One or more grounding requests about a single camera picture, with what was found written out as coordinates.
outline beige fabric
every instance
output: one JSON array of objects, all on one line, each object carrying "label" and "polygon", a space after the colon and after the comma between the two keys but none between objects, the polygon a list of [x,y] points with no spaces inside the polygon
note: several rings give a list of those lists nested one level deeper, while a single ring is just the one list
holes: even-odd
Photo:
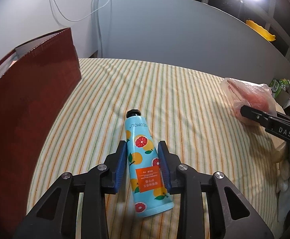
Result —
[{"label": "beige fabric", "polygon": [[[219,86],[222,78],[133,60],[80,59],[80,65],[82,80],[42,148],[28,211],[61,173],[75,175],[103,163],[125,139],[125,114],[136,108],[146,118],[156,146],[165,140],[171,153],[197,171],[225,173],[277,233],[277,169],[270,152],[282,141],[232,117]],[[172,210],[137,219],[127,181],[125,196],[106,196],[110,238],[176,238],[180,197],[173,198]],[[80,217],[77,227],[80,231]]]}]

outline hand cream tube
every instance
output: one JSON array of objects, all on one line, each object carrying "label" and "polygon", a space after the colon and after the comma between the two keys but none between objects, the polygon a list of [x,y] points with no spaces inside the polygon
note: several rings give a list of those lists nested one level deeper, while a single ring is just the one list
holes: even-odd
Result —
[{"label": "hand cream tube", "polygon": [[128,111],[126,118],[127,162],[136,213],[147,217],[169,210],[174,203],[164,187],[146,119],[139,110]]}]

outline pink item in plastic bag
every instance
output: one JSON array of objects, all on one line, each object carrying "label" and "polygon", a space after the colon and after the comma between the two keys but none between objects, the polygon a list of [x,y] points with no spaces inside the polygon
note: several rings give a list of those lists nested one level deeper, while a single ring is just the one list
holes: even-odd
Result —
[{"label": "pink item in plastic bag", "polygon": [[255,84],[232,78],[225,78],[221,84],[230,100],[235,117],[247,125],[258,125],[257,122],[243,117],[240,108],[243,105],[267,112],[276,116],[276,102],[271,95],[271,89],[266,84]]}]

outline gray panel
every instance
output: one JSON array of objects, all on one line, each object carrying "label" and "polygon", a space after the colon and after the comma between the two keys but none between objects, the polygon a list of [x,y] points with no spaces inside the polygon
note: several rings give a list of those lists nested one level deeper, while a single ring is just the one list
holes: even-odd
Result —
[{"label": "gray panel", "polygon": [[[99,6],[106,2],[99,0]],[[98,16],[104,58],[171,64],[255,83],[290,79],[290,63],[270,42],[194,0],[111,0]]]}]

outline metal bolt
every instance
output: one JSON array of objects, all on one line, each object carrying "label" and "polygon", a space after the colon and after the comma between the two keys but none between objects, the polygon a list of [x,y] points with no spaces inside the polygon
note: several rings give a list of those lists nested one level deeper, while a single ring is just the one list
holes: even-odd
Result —
[{"label": "metal bolt", "polygon": [[69,172],[64,172],[61,174],[62,179],[69,179],[71,177],[71,173]]},{"label": "metal bolt", "polygon": [[181,171],[185,171],[185,170],[188,169],[188,166],[187,166],[186,164],[180,164],[180,165],[178,166],[178,168],[179,168]]},{"label": "metal bolt", "polygon": [[222,179],[222,178],[224,178],[224,174],[222,173],[222,172],[216,172],[215,173],[215,176],[216,176],[216,178],[218,178],[218,179]]},{"label": "metal bolt", "polygon": [[100,165],[98,166],[98,169],[99,169],[100,171],[104,171],[104,170],[106,170],[106,168],[107,168],[107,166],[106,166],[105,164],[100,164]]}]

